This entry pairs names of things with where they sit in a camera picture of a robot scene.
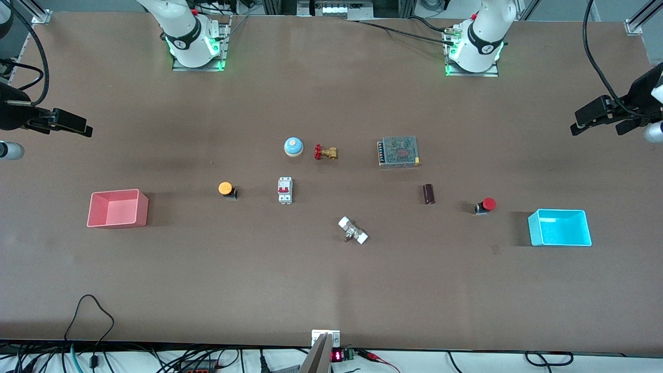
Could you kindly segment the metal fitting white ends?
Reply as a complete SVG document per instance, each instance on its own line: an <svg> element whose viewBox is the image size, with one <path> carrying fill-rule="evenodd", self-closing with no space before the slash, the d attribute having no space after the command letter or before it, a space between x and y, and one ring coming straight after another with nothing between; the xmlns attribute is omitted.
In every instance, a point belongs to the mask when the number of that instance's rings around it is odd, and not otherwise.
<svg viewBox="0 0 663 373"><path fill-rule="evenodd" d="M353 220L348 217L343 217L339 220L338 225L345 232L345 242L351 240L357 241L359 244L364 244L369 238L368 234L360 229Z"/></svg>

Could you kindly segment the grey metal mount bar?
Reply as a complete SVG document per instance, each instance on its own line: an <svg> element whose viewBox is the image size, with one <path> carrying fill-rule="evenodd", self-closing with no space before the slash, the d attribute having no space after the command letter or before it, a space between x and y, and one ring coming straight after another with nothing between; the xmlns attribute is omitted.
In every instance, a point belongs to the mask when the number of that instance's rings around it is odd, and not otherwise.
<svg viewBox="0 0 663 373"><path fill-rule="evenodd" d="M313 338L312 349L297 373L331 373L331 353L335 336L331 331L319 332Z"/></svg>

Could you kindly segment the black power strip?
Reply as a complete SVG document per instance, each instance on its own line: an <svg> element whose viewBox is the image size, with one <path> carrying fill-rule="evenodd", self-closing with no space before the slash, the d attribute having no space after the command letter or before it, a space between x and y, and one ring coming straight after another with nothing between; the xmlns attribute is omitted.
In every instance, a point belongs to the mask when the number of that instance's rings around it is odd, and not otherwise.
<svg viewBox="0 0 663 373"><path fill-rule="evenodd" d="M216 360L210 358L199 358L185 360L180 363L178 373L216 373L219 369Z"/></svg>

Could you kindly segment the pink plastic box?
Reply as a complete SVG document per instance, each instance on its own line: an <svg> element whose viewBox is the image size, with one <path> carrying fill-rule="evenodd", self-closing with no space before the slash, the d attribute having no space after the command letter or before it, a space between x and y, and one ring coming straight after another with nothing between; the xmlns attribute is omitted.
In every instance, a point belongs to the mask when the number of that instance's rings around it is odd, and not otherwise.
<svg viewBox="0 0 663 373"><path fill-rule="evenodd" d="M147 224L149 199L138 189L92 193L87 227L119 229Z"/></svg>

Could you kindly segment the silver electronics box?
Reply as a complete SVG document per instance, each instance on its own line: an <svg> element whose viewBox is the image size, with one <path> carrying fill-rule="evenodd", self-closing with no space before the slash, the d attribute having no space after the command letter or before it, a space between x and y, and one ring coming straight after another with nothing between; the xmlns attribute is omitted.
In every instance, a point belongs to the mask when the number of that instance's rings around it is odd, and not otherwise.
<svg viewBox="0 0 663 373"><path fill-rule="evenodd" d="M296 16L367 20L374 18L374 7L372 0L297 0Z"/></svg>

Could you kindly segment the metal mesh power supply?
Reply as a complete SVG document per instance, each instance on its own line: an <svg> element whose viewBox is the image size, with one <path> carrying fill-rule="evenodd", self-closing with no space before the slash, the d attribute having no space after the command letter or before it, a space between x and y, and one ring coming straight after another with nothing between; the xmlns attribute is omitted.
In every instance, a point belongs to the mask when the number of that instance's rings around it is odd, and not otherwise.
<svg viewBox="0 0 663 373"><path fill-rule="evenodd" d="M383 137L377 142L380 168L419 167L421 161L415 136Z"/></svg>

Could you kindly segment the white bracket plate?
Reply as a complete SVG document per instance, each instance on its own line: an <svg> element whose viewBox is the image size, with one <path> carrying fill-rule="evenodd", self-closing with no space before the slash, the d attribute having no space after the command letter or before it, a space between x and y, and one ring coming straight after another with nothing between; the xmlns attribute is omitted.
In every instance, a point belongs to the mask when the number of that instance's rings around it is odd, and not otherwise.
<svg viewBox="0 0 663 373"><path fill-rule="evenodd" d="M339 349L341 347L340 340L340 331L339 330L329 330L329 329L313 329L311 332L312 342L311 345L314 345L317 339L321 335L330 334L331 339L333 340L333 348Z"/></svg>

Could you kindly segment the red clip lead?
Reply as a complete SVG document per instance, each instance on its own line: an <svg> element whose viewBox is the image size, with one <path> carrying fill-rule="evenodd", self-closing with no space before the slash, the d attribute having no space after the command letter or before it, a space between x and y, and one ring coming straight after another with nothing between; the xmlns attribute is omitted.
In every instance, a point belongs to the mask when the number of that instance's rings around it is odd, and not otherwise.
<svg viewBox="0 0 663 373"><path fill-rule="evenodd" d="M389 366L389 367L393 368L394 370L396 370L396 373L401 373L401 371L395 365L393 365L393 364L389 363L388 361L382 359L378 355L376 355L372 352L369 352L368 350L354 349L354 351L355 351L355 354L357 354L358 356L366 359L367 361L370 361L372 363L377 363L377 364L384 364L384 365Z"/></svg>

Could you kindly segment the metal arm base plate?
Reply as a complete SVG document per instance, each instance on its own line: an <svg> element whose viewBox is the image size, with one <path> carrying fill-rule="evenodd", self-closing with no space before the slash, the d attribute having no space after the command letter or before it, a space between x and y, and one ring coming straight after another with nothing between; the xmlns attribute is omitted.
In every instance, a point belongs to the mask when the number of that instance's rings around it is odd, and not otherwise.
<svg viewBox="0 0 663 373"><path fill-rule="evenodd" d="M455 24L452 28L446 28L442 33L443 40L451 43L444 47L445 75L499 76L497 61L505 46L505 41L486 44L477 49L466 37L466 32L465 26Z"/></svg>
<svg viewBox="0 0 663 373"><path fill-rule="evenodd" d="M172 71L224 71L229 34L230 24L207 18L201 24L200 36L190 45L189 49L195 52L194 57L185 58L187 62L194 62L194 66L182 64L171 49Z"/></svg>

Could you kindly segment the aluminium frame profile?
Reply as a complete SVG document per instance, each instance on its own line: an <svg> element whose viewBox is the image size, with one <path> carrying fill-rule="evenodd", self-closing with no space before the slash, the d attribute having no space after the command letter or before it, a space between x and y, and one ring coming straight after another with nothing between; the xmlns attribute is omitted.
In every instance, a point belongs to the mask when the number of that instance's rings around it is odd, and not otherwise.
<svg viewBox="0 0 663 373"><path fill-rule="evenodd" d="M24 0L26 9L30 9L33 24L48 24L52 17L52 10L43 8L36 0Z"/></svg>
<svg viewBox="0 0 663 373"><path fill-rule="evenodd" d="M642 35L642 26L662 9L663 0L648 0L630 18L625 19L624 27L627 35Z"/></svg>

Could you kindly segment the cyan plastic box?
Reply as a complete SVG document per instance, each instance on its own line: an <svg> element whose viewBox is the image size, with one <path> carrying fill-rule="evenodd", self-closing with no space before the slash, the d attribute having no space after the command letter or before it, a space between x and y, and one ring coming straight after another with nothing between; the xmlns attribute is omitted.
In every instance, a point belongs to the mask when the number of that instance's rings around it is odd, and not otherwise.
<svg viewBox="0 0 663 373"><path fill-rule="evenodd" d="M538 209L528 219L533 246L590 247L589 224L584 210Z"/></svg>

